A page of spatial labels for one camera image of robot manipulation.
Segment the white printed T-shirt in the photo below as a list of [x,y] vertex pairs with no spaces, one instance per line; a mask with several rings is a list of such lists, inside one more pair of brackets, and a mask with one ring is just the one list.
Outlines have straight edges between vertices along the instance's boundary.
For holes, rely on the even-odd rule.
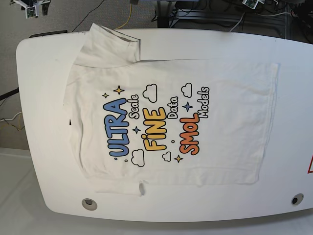
[[96,192],[254,184],[278,72],[254,61],[142,61],[139,39],[93,24],[64,95],[73,155]]

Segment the black table leg stand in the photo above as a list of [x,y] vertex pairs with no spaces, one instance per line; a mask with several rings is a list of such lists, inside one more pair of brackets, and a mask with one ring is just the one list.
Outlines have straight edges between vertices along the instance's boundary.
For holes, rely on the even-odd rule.
[[157,28],[172,28],[178,21],[175,8],[176,0],[154,0],[153,5],[156,12]]

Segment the left table grommet hole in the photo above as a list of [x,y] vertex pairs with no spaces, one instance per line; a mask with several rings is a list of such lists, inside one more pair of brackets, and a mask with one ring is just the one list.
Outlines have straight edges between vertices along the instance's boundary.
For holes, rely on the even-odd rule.
[[97,209],[97,203],[89,198],[85,198],[82,200],[82,206],[88,211],[94,211]]

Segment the table grommet hole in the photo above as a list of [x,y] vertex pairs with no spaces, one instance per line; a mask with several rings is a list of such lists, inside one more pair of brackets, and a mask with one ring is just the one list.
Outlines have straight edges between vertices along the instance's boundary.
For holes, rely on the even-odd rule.
[[299,205],[303,201],[303,199],[304,199],[304,194],[299,193],[292,198],[291,204],[294,206]]
[[88,211],[94,211],[97,209],[97,203],[89,198],[85,198],[82,200],[82,206]]

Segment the red triangle sticker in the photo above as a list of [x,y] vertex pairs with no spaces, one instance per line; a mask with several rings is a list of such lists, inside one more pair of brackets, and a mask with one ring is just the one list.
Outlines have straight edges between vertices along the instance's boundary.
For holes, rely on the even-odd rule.
[[308,169],[308,174],[313,173],[313,156],[310,161],[309,169]]

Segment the right table grommet hole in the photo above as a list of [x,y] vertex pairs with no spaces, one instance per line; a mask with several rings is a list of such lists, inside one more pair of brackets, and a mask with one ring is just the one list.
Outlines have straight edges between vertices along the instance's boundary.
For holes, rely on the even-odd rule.
[[299,193],[292,198],[291,204],[294,206],[299,205],[303,201],[303,199],[304,199],[304,194]]

